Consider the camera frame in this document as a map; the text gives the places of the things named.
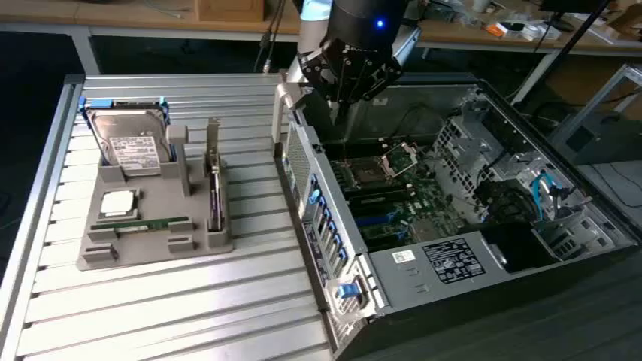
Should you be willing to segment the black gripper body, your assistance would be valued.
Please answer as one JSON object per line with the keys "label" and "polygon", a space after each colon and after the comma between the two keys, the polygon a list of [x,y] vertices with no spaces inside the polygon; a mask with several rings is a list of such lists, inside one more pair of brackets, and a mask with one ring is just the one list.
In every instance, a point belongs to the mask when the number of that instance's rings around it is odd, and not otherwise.
{"label": "black gripper body", "polygon": [[332,1],[322,54],[342,62],[344,48],[374,54],[378,62],[392,59],[392,43],[406,13],[406,1]]}

